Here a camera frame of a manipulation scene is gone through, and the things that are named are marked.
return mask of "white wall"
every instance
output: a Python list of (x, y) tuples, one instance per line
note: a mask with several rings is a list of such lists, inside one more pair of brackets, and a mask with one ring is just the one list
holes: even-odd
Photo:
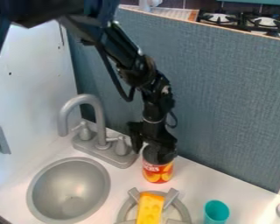
[[(57, 22), (10, 28), (0, 55), (0, 125), (12, 154), (0, 155), (0, 185), (58, 137), (58, 110), (76, 95), (62, 31), (64, 45)], [(77, 123), (80, 111), (70, 119)]]

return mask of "stovetop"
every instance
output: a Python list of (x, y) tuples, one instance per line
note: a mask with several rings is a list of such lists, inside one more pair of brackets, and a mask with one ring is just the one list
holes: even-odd
[(264, 32), (267, 36), (280, 38), (280, 15), (260, 12), (200, 10), (197, 22), (218, 25), (246, 32)]

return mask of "sink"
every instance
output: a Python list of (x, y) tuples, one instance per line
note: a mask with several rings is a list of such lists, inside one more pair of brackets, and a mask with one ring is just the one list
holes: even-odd
[(31, 213), (44, 223), (76, 223), (95, 213), (106, 201), (110, 177), (96, 161), (84, 157), (48, 165), (27, 192)]

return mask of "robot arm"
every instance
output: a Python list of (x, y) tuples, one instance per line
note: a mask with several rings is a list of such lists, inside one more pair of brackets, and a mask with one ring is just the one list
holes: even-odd
[[(0, 13), (25, 27), (57, 18), (81, 43), (94, 46), (121, 97), (131, 102), (136, 89), (142, 94), (143, 121), (129, 122), (134, 151), (138, 153), (145, 141), (158, 156), (173, 155), (177, 140), (166, 129), (166, 117), (174, 107), (170, 82), (114, 21), (118, 4), (119, 0), (0, 0)], [(130, 86), (129, 94), (123, 91), (109, 59)]]

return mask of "gray fabric wall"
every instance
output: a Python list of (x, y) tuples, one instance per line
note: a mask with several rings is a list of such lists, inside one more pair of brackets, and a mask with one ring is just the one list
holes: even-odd
[[(280, 41), (119, 10), (117, 19), (171, 80), (179, 154), (257, 186), (280, 187)], [(141, 118), (116, 92), (98, 53), (71, 39), (81, 93), (98, 95), (108, 127)], [(91, 108), (84, 116), (93, 119)]]

